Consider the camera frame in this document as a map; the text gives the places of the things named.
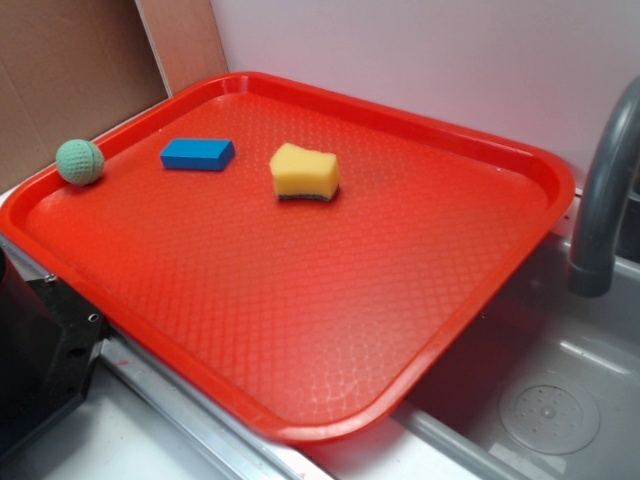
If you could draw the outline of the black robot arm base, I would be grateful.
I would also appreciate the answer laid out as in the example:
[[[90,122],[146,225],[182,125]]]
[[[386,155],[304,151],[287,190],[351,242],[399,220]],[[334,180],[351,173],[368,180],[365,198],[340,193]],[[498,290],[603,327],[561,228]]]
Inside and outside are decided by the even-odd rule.
[[[65,281],[26,280],[1,253],[1,461],[86,399],[105,317]]]

